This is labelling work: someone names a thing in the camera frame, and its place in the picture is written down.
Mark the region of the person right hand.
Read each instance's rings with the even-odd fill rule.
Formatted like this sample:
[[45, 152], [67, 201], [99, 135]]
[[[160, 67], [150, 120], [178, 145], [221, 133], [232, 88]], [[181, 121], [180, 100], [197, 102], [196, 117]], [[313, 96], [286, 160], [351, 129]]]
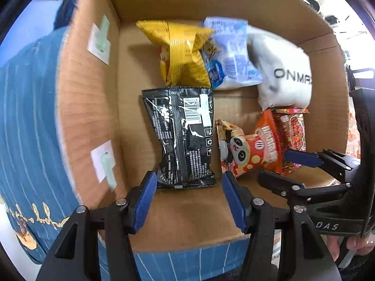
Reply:
[[[325, 243], [333, 260], [336, 261], [340, 253], [339, 237], [328, 235], [325, 237]], [[355, 250], [356, 255], [365, 256], [374, 249], [374, 234], [364, 238], [350, 237], [346, 243], [346, 247], [349, 250]]]

